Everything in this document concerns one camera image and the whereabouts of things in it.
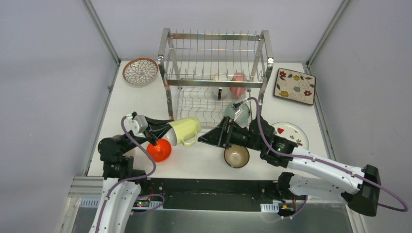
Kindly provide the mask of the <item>mint green bowl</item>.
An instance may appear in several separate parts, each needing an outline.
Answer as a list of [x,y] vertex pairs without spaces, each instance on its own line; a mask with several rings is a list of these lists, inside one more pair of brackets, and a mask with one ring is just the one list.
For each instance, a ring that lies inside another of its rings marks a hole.
[[230,117],[237,123],[247,123],[251,114],[250,109],[246,103],[241,103],[236,108],[235,105],[238,103],[240,103],[240,101],[230,102],[225,109],[224,116]]

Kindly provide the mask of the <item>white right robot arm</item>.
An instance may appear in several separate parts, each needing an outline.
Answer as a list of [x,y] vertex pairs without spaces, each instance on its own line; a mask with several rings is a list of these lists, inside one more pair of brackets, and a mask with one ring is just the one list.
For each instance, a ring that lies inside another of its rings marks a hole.
[[234,145],[260,152],[260,158],[273,166],[303,171],[312,177],[282,172],[275,183],[275,200],[291,200],[296,196],[316,196],[335,200],[362,215],[376,216],[380,189],[378,169],[348,166],[311,153],[307,149],[278,136],[276,129],[262,117],[249,127],[242,127],[225,116],[212,130],[198,137],[198,142],[228,149]]

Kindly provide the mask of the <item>white ribbed mug black rim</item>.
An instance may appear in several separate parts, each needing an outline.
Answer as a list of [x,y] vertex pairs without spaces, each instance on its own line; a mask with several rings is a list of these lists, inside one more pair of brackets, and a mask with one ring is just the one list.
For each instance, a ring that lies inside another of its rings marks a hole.
[[[214,81],[227,81],[227,74],[224,72],[219,72],[214,76],[213,80]],[[212,87],[212,94],[217,100],[222,100],[223,97],[227,96],[229,91],[230,91],[230,87],[223,87],[223,86],[213,86]]]

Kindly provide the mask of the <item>light green mug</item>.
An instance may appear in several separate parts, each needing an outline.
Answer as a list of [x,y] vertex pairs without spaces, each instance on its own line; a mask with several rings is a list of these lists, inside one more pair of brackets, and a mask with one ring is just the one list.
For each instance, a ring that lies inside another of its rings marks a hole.
[[196,117],[186,117],[167,123],[171,128],[166,133],[166,139],[174,147],[182,144],[191,147],[196,143],[197,135],[201,131],[201,123]]

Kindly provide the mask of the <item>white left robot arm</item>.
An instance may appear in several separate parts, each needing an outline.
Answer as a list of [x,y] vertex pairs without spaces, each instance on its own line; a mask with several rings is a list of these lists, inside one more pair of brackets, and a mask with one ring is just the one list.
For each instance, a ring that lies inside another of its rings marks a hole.
[[[172,128],[171,120],[158,120],[133,112],[122,117],[123,134],[102,139],[98,143],[103,162],[103,187],[98,210],[90,227],[91,233],[122,233],[133,204],[148,190],[147,178],[157,168],[152,155],[143,147],[148,142],[156,146]],[[134,158],[125,154],[139,148],[152,163],[152,170],[134,169]]]

